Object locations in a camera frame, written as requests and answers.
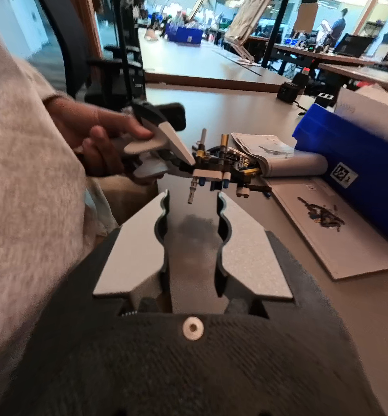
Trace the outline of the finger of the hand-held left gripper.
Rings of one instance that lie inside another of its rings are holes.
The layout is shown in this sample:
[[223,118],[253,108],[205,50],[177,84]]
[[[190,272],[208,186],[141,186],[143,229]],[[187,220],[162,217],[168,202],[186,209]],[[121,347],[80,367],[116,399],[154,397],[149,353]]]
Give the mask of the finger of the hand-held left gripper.
[[164,160],[161,158],[143,159],[142,164],[133,172],[135,179],[152,179],[164,174],[191,178],[194,166],[187,164],[180,159]]
[[169,122],[160,122],[155,125],[152,122],[142,122],[142,125],[153,133],[149,140],[135,140],[124,146],[123,152],[128,156],[135,156],[142,153],[158,152],[162,150],[170,151],[177,159],[195,165],[195,158],[180,139],[174,128]]

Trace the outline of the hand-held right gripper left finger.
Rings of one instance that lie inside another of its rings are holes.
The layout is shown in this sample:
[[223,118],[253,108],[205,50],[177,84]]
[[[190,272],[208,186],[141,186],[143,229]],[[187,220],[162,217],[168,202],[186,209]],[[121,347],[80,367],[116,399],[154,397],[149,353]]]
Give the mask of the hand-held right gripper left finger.
[[122,226],[93,290],[95,298],[127,299],[138,309],[143,298],[170,291],[165,247],[169,190],[161,192]]

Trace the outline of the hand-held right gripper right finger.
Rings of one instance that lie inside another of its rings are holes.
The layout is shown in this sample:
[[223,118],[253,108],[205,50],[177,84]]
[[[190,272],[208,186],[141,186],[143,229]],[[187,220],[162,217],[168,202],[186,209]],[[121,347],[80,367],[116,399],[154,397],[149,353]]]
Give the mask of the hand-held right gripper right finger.
[[215,289],[219,297],[292,300],[293,294],[265,228],[224,192],[217,194]]

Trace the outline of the lego assembly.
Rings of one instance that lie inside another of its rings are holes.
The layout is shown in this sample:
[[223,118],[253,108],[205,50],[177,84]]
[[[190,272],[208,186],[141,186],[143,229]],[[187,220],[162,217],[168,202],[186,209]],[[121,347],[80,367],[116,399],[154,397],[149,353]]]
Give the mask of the lego assembly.
[[222,134],[218,156],[208,156],[206,151],[207,129],[202,129],[201,139],[195,153],[195,165],[187,203],[191,205],[198,186],[211,182],[211,190],[227,189],[231,182],[230,161],[227,158],[228,134]]

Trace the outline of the person's left forearm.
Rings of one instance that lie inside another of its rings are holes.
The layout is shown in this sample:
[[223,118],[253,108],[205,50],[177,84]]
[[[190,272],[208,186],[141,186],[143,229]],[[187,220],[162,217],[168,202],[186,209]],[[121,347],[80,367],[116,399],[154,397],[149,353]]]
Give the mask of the person's left forearm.
[[0,42],[0,355],[93,246],[84,169]]

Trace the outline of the lego instruction booklet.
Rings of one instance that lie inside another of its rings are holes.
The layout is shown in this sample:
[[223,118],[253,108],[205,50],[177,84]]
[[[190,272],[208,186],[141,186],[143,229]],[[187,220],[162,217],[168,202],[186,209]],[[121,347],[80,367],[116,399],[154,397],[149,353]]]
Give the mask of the lego instruction booklet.
[[327,171],[326,158],[297,150],[274,135],[231,133],[237,146],[260,166],[262,176],[320,176]]

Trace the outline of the person's left hand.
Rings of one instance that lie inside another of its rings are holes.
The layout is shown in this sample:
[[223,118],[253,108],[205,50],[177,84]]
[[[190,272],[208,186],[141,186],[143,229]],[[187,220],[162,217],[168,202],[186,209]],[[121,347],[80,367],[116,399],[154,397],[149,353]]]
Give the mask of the person's left hand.
[[150,140],[153,133],[132,115],[77,102],[64,96],[44,101],[55,126],[78,156],[85,172],[92,177],[127,174],[129,169],[112,139],[129,133],[137,140]]

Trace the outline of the person's beige pants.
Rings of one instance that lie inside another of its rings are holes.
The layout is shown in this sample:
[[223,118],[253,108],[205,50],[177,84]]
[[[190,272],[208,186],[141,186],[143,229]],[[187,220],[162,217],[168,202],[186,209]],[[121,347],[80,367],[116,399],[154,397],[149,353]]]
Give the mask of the person's beige pants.
[[157,195],[156,179],[136,184],[123,175],[87,176],[85,203],[92,210],[96,242],[101,242]]

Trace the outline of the small blue storage bin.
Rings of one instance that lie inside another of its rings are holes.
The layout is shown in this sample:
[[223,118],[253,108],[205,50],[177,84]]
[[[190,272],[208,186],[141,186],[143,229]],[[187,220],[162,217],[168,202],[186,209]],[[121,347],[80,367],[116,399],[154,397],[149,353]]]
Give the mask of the small blue storage bin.
[[197,28],[186,28],[167,23],[165,34],[169,42],[178,44],[200,45],[204,31]]

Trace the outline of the open instruction booklet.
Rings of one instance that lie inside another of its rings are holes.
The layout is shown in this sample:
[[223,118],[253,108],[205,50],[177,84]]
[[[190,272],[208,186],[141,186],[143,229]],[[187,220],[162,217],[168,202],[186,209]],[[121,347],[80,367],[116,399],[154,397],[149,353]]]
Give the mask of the open instruction booklet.
[[388,271],[388,240],[321,178],[266,183],[333,280]]

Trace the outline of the black office chair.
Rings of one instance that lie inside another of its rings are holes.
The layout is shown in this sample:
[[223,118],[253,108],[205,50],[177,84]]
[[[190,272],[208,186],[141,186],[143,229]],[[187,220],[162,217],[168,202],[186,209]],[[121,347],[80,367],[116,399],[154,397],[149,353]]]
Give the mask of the black office chair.
[[113,1],[118,46],[107,45],[112,59],[91,55],[90,40],[71,1],[39,1],[61,49],[66,92],[75,98],[86,86],[84,101],[120,111],[146,98],[145,71],[133,19],[133,1]]

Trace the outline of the tilted stand with board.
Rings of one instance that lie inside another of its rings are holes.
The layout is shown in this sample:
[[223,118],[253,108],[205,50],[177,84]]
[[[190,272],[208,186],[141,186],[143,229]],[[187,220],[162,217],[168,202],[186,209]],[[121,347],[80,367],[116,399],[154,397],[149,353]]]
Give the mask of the tilted stand with board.
[[238,62],[243,65],[258,66],[244,44],[258,26],[270,2],[270,0],[245,0],[224,35],[224,42],[239,54]]

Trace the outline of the small black box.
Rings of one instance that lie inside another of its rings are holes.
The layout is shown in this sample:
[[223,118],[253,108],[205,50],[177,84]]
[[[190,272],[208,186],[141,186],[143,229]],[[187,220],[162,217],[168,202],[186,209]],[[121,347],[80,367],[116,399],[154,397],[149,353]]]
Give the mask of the small black box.
[[296,101],[301,87],[293,82],[284,82],[277,93],[277,99],[288,104],[292,104]]

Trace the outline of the white box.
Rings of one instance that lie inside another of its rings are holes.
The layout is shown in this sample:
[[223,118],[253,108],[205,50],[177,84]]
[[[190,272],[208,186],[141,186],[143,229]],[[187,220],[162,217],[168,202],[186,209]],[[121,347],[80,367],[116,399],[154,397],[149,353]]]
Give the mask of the white box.
[[342,88],[334,113],[388,142],[388,92],[378,85]]

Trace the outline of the black laptop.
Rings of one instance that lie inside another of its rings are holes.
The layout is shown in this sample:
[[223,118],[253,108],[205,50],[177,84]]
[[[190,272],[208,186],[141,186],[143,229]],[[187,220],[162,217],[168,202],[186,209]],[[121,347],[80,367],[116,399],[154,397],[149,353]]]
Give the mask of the black laptop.
[[374,41],[371,36],[358,36],[346,33],[336,45],[333,53],[347,57],[360,58]]

